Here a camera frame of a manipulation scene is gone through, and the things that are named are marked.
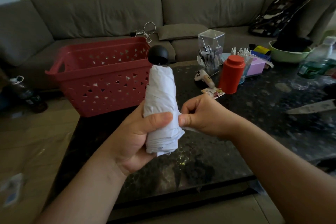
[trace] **person's left hand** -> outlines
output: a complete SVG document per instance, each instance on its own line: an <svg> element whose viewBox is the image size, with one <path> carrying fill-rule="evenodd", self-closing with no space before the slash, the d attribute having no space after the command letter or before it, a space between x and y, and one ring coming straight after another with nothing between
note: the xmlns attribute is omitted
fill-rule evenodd
<svg viewBox="0 0 336 224"><path fill-rule="evenodd" d="M110 150L113 159L124 175L141 169L155 154L145 149L147 133L168 125L171 112L157 113L143 118L144 101L120 124L102 147Z"/></svg>

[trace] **couch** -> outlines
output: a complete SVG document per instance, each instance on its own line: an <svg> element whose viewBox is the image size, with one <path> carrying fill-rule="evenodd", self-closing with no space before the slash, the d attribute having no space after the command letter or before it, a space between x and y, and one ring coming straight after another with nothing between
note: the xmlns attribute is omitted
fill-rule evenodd
<svg viewBox="0 0 336 224"><path fill-rule="evenodd" d="M59 48L130 37L146 22L200 24L225 32L224 53L249 44L268 46L272 38L253 36L248 26L273 0L26 0L0 6L0 65L8 76L22 75L36 89L57 85L45 75ZM286 28L318 43L336 8L336 0L311 0ZM159 40L176 61L195 60L197 34Z"/></svg>

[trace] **red bottle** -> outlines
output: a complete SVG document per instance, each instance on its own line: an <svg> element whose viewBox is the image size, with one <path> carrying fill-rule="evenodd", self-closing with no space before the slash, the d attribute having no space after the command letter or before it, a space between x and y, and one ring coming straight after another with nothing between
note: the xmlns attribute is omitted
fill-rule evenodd
<svg viewBox="0 0 336 224"><path fill-rule="evenodd" d="M226 94L236 93L240 78L245 67L244 58L238 55L231 55L223 64L222 74L218 88Z"/></svg>

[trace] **floor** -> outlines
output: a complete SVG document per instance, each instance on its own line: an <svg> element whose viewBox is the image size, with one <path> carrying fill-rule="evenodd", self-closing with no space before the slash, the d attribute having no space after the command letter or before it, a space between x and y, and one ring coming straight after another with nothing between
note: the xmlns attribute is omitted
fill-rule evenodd
<svg viewBox="0 0 336 224"><path fill-rule="evenodd" d="M12 175L23 173L19 201L2 207L6 198L0 192L0 220L32 223L40 213L61 164L78 113L65 98L47 101L49 108L33 114L24 107L0 113L0 186ZM266 195L252 195L181 211L137 223L258 223L281 224L284 220Z"/></svg>

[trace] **red plastic basket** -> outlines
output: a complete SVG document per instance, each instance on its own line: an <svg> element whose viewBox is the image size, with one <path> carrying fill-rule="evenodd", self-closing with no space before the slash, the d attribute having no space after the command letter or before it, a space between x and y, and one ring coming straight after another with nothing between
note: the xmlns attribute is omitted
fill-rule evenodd
<svg viewBox="0 0 336 224"><path fill-rule="evenodd" d="M45 72L81 116L95 116L141 103L152 66L148 51L143 37L69 45Z"/></svg>

